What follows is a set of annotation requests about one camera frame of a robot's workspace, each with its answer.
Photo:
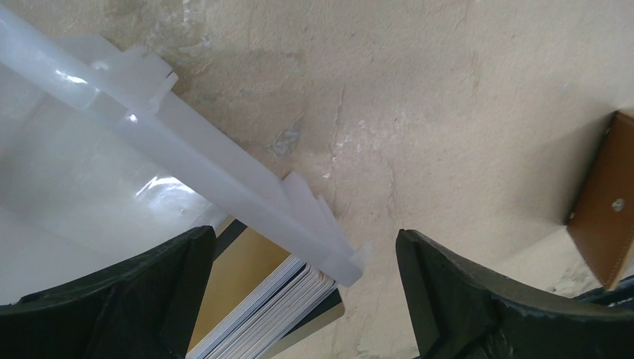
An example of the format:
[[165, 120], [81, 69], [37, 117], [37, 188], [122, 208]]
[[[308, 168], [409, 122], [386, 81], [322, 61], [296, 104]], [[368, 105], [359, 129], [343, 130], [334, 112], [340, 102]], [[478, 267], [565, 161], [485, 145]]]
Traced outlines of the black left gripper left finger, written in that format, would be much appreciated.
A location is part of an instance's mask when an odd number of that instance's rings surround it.
[[184, 358], [215, 258], [210, 226], [1, 307], [3, 358]]

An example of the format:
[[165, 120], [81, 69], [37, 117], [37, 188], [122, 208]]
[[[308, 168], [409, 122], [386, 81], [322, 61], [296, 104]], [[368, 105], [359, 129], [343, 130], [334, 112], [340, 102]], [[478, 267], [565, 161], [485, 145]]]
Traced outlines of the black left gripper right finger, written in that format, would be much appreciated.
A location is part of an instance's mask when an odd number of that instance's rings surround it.
[[415, 230], [396, 256], [421, 358], [631, 358], [633, 279], [574, 298], [506, 277]]

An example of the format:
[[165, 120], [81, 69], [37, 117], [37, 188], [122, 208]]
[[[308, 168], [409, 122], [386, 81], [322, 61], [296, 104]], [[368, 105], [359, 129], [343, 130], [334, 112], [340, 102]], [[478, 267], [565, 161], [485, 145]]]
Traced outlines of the brown leather card holder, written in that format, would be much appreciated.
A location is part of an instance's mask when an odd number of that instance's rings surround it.
[[633, 259], [633, 110], [614, 113], [566, 226], [600, 285], [617, 287]]

